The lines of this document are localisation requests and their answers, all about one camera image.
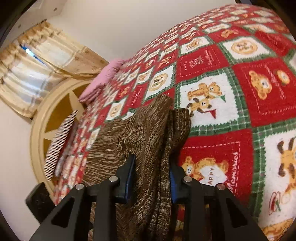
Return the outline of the pink folded blanket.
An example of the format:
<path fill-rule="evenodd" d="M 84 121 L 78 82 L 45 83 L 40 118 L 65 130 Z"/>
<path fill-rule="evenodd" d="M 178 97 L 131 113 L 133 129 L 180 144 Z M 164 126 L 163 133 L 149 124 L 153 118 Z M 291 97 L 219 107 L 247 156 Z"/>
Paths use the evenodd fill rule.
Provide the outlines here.
<path fill-rule="evenodd" d="M 92 80 L 92 82 L 86 87 L 79 97 L 80 103 L 89 104 L 96 97 L 100 95 L 100 92 L 104 89 L 107 83 L 114 78 L 116 73 L 120 70 L 125 61 L 123 59 L 114 59 L 106 65 L 101 72 Z"/>

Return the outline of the striped pillow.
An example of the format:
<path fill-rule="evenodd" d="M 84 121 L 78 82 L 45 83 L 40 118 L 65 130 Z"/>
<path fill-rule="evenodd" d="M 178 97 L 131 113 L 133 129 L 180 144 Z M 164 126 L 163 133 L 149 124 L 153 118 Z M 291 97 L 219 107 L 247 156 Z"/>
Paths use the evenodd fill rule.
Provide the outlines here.
<path fill-rule="evenodd" d="M 69 116 L 67 116 L 65 120 L 63 120 L 63 122 L 57 129 L 57 132 L 55 133 L 51 144 L 49 145 L 43 168 L 44 175 L 47 181 L 51 181 L 54 175 L 60 152 L 62 151 L 65 142 L 67 141 L 68 135 L 72 130 L 77 113 L 78 110 L 75 110 Z"/>

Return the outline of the red patchwork bear bedspread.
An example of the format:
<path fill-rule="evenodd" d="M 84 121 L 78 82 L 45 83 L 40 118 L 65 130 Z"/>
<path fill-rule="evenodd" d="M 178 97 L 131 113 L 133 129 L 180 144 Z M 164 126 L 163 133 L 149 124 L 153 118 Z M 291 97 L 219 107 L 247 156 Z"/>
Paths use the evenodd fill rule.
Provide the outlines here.
<path fill-rule="evenodd" d="M 260 6 L 202 13 L 128 59 L 86 108 L 54 202 L 92 174 L 85 166 L 103 126 L 159 94 L 191 116 L 179 157 L 185 173 L 202 184 L 224 183 L 267 239 L 280 240 L 295 221 L 295 40 Z"/>

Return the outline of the brown knitted sweater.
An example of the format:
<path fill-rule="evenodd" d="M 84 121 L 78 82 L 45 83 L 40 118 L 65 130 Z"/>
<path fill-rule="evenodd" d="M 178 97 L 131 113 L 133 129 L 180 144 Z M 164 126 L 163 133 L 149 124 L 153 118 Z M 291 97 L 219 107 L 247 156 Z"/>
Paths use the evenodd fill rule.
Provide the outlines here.
<path fill-rule="evenodd" d="M 135 155 L 131 198 L 116 206 L 119 240 L 165 240 L 171 224 L 170 163 L 188 137 L 191 121 L 185 108 L 172 109 L 165 94 L 138 108 L 126 120 L 107 123 L 87 156 L 82 181 L 99 184 Z"/>

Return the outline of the cream round headboard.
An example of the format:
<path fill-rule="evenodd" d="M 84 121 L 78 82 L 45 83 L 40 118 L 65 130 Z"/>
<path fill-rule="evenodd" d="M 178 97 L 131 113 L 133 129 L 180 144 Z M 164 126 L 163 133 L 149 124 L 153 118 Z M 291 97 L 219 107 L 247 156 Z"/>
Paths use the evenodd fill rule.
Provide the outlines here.
<path fill-rule="evenodd" d="M 44 175 L 46 153 L 64 119 L 75 110 L 78 110 L 76 120 L 81 118 L 85 105 L 78 98 L 90 82 L 72 78 L 62 81 L 44 98 L 34 115 L 30 135 L 31 165 L 37 182 L 44 182 L 50 195 L 53 195 L 55 185 Z"/>

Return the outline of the beige patterned curtain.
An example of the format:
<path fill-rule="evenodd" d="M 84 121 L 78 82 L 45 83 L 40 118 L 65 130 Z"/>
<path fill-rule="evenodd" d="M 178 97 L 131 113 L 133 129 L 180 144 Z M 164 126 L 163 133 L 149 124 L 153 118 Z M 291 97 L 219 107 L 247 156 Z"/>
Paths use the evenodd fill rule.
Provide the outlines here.
<path fill-rule="evenodd" d="M 1 50 L 1 100 L 24 118 L 60 82 L 97 76 L 108 62 L 62 30 L 42 21 Z"/>

